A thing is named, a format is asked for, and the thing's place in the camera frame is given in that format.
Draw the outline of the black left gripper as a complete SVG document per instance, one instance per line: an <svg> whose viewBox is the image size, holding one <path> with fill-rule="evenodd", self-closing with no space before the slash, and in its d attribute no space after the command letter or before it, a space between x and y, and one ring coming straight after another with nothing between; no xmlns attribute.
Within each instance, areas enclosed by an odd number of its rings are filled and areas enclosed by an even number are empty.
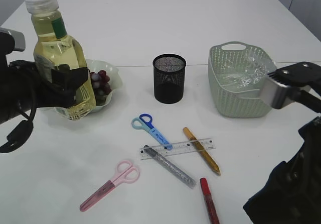
<svg viewBox="0 0 321 224"><path fill-rule="evenodd" d="M61 64L45 80L34 62L18 60L1 67L1 123L24 115L33 107L72 107L82 103L80 87L88 80L87 67L70 69Z"/></svg>

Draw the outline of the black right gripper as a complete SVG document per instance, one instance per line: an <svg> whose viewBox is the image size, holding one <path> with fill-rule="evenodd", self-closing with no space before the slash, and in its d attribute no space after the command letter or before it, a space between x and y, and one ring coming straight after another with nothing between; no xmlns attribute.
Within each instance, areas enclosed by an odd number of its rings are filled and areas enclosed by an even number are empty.
<svg viewBox="0 0 321 224"><path fill-rule="evenodd" d="M252 223L320 223L320 117L298 130L303 144L270 173L243 209Z"/></svg>

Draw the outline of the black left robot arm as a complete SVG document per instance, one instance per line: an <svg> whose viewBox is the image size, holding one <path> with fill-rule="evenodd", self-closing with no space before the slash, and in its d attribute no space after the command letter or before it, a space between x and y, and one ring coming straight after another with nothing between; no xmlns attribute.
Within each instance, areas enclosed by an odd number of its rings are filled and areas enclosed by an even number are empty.
<svg viewBox="0 0 321 224"><path fill-rule="evenodd" d="M69 108L76 102L76 90L89 78L87 67L57 71L47 81L34 62L16 60L7 63L7 55L24 51L23 33L1 29L1 123L27 111L42 107Z"/></svg>

